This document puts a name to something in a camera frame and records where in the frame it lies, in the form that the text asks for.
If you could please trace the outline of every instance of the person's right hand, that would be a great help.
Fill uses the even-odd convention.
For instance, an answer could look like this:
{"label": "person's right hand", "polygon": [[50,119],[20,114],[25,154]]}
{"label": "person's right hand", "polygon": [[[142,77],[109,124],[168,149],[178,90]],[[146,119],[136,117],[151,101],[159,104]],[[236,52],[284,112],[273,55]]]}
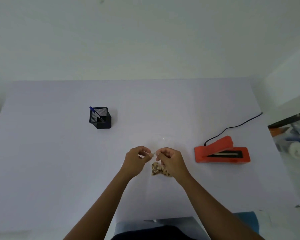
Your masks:
{"label": "person's right hand", "polygon": [[165,147],[157,150],[156,154],[156,161],[161,160],[161,165],[166,166],[168,173],[170,173],[179,184],[181,184],[188,177],[191,177],[181,152]]}

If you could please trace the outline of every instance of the person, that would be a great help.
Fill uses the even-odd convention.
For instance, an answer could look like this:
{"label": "person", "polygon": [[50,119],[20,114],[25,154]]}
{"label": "person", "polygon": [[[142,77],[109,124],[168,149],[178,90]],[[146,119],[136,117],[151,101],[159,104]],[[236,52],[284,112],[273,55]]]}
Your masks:
{"label": "person", "polygon": [[[156,151],[156,161],[185,190],[196,214],[212,240],[263,239],[259,234],[234,216],[212,197],[189,173],[181,153],[172,148]],[[104,239],[121,196],[129,181],[137,176],[153,154],[144,146],[131,149],[125,156],[121,169],[87,213],[65,236],[64,240]],[[112,239],[191,239],[175,226],[159,226],[123,232]]]}

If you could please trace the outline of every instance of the white table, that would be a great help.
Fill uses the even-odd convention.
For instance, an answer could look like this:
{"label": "white table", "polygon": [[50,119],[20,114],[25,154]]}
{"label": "white table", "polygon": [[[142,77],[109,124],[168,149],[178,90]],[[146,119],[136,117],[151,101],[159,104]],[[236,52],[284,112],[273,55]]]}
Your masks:
{"label": "white table", "polygon": [[[89,106],[107,106],[112,128],[89,124]],[[246,79],[14,82],[0,114],[0,231],[74,225],[138,145],[180,150],[232,212],[294,207],[300,200],[262,116],[222,135],[247,147],[251,163],[195,162],[194,147],[259,113]],[[116,220],[195,215],[173,178],[150,175],[151,164],[129,183]]]}

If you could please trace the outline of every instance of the black wire mesh cup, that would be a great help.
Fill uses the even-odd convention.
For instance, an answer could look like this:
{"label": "black wire mesh cup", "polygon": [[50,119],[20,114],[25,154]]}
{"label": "black wire mesh cup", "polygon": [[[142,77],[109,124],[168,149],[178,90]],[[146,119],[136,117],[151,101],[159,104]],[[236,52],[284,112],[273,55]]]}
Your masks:
{"label": "black wire mesh cup", "polygon": [[94,125],[97,129],[110,129],[111,128],[111,115],[107,107],[93,108],[96,113],[90,110],[90,124]]}

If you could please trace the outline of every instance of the hand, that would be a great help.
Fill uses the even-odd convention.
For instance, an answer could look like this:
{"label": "hand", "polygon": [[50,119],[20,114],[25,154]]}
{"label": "hand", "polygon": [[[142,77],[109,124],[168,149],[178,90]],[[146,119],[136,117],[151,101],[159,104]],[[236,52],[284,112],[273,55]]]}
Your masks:
{"label": "hand", "polygon": [[146,148],[142,145],[132,148],[126,154],[120,171],[123,172],[129,179],[132,179],[141,173],[143,166],[150,161],[152,157],[153,154],[149,148]]}
{"label": "hand", "polygon": [[181,184],[185,179],[191,177],[181,152],[165,147],[157,150],[156,153],[156,161],[161,160],[161,165],[166,166],[168,173],[170,173],[179,184]]}

